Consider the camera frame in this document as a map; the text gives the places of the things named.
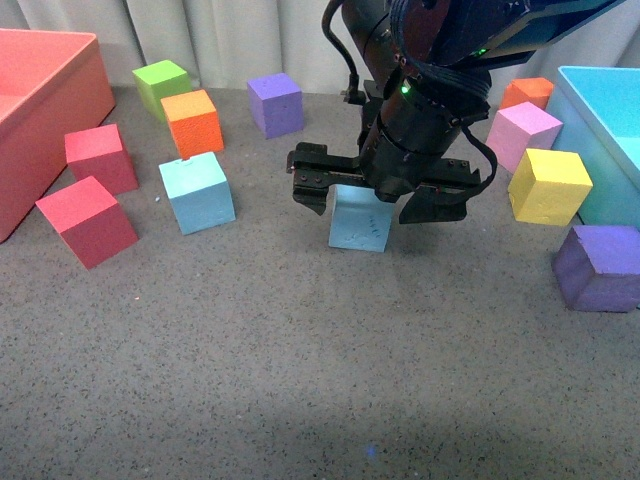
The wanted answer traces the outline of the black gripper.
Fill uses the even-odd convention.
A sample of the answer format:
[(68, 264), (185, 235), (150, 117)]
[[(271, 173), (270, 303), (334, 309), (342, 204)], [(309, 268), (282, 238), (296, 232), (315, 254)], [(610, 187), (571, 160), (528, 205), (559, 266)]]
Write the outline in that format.
[(381, 136), (364, 142), (356, 157), (330, 155), (324, 145), (302, 142), (287, 157), (293, 200), (323, 215), (329, 187), (347, 185), (373, 189), (386, 201), (406, 194), (400, 224), (462, 221), (467, 201), (481, 192), (480, 174), (444, 157), (452, 135), (425, 141), (411, 151)]

